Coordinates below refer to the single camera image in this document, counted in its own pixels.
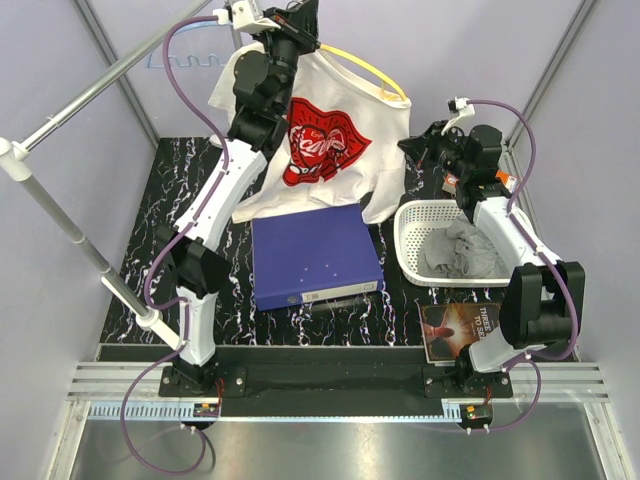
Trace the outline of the grey t shirt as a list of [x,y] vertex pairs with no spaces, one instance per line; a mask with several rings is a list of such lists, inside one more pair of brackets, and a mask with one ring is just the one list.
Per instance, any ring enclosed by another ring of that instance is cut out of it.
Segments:
[[472,280],[506,278],[509,273],[489,238],[464,214],[425,237],[416,270],[423,277]]

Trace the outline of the light blue plastic hanger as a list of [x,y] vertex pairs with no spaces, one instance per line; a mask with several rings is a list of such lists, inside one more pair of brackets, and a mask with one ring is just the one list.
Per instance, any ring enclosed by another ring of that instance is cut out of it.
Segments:
[[224,67],[232,45],[230,40],[217,39],[218,34],[213,34],[217,30],[224,31],[225,26],[206,21],[181,27],[168,54],[171,65],[181,69]]

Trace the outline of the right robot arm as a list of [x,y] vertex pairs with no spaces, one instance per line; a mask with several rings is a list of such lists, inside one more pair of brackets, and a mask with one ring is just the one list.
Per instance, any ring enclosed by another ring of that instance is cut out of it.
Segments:
[[463,347],[440,381],[470,397],[506,385],[508,368],[529,354],[547,357],[558,345],[572,351],[581,327],[585,271],[560,259],[516,214],[515,195],[498,177],[502,140],[502,132],[489,125],[464,133],[450,121],[437,121],[398,143],[411,160],[434,163],[456,177],[457,206],[511,271],[498,328]]

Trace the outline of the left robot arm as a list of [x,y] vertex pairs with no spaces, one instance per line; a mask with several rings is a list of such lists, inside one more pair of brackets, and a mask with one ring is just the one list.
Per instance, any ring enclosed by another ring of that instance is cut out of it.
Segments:
[[222,154],[203,190],[172,227],[158,230],[163,248],[152,266],[166,266],[181,307],[180,330],[161,318],[146,325],[173,352],[171,384],[196,396],[220,386],[215,355],[214,315],[219,291],[231,265],[217,254],[221,236],[242,196],[281,145],[301,56],[320,47],[316,1],[261,9],[255,1],[234,1],[210,20],[251,35],[257,46],[240,53],[230,66],[228,89],[233,117],[226,134],[216,131]]

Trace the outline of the white t shirt red print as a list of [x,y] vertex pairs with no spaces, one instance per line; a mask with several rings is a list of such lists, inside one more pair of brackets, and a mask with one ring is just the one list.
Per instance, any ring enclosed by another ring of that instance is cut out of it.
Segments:
[[405,158],[398,143],[409,135],[410,100],[352,72],[316,51],[300,57],[287,133],[268,139],[270,122],[247,109],[233,91],[237,81],[256,82],[249,62],[266,60],[263,46],[237,50],[212,92],[211,106],[226,111],[227,136],[261,151],[269,164],[261,188],[232,214],[236,223],[326,207],[366,203],[365,223],[380,223],[405,192]]

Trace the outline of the yellow plastic hanger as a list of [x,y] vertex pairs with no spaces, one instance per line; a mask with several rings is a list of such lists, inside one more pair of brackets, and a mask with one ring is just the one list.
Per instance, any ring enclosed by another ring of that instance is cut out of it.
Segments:
[[368,72],[373,77],[375,77],[379,81],[379,96],[383,100],[389,101],[407,101],[408,96],[404,92],[404,90],[400,87],[400,85],[395,82],[391,77],[382,72],[377,67],[373,66],[369,62],[361,59],[360,57],[349,53],[340,48],[336,48],[334,46],[330,46],[326,43],[322,43],[320,45],[320,49],[322,51],[328,52],[334,56],[342,58],[349,63],[360,67],[362,70]]

